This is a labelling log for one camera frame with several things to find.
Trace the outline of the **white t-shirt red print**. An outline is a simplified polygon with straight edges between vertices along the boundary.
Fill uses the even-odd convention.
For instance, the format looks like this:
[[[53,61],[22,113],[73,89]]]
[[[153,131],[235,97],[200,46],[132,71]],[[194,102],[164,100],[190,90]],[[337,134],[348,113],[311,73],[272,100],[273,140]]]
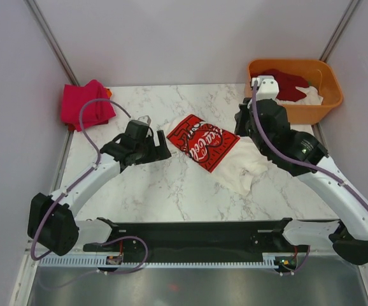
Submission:
[[[182,115],[162,126],[167,147],[181,152],[224,187],[246,196],[269,169],[269,161],[248,137],[241,137],[194,115]]]

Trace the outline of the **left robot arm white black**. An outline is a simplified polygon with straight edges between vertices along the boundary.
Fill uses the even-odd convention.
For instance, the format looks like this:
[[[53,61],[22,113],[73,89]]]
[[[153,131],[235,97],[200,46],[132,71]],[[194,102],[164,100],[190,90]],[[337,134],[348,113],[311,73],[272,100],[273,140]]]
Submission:
[[[104,219],[76,221],[81,208],[109,180],[127,167],[165,160],[171,157],[162,130],[153,131],[145,122],[129,121],[125,132],[98,150],[97,159],[72,183],[49,195],[38,193],[31,201],[27,234],[32,238],[32,258],[38,244],[58,256],[77,245],[99,244],[115,250],[120,235]]]

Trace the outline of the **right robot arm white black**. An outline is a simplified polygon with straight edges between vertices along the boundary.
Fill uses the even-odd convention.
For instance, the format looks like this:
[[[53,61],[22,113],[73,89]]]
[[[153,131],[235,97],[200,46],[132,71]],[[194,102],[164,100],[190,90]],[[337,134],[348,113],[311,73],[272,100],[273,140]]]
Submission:
[[[284,218],[273,231],[273,246],[279,251],[293,245],[332,249],[351,264],[368,263],[368,200],[322,143],[308,132],[292,129],[285,107],[272,99],[245,98],[234,118],[236,135],[251,138],[269,162],[306,184],[337,215],[331,221]]]

